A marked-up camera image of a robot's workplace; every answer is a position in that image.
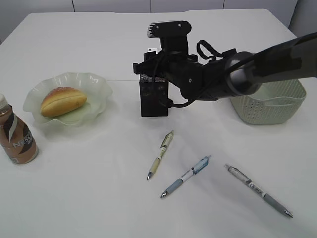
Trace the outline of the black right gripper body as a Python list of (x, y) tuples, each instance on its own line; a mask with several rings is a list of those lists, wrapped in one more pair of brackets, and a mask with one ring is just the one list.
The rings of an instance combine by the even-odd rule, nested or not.
[(133, 64), (136, 75), (163, 76), (168, 79), (198, 79), (198, 56), (184, 51), (144, 54), (144, 61)]

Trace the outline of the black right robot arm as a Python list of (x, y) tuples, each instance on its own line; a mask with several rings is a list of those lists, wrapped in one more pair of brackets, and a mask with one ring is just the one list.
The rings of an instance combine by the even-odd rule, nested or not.
[(317, 35), (311, 33), (272, 46), (258, 53), (238, 52), (235, 48), (218, 52), (208, 42), (196, 44), (196, 55), (160, 51), (142, 63), (134, 63), (137, 75), (162, 77), (180, 89), (186, 103), (159, 98), (170, 107), (182, 108), (195, 100), (216, 101), (220, 98), (251, 95), (264, 83), (316, 77)]

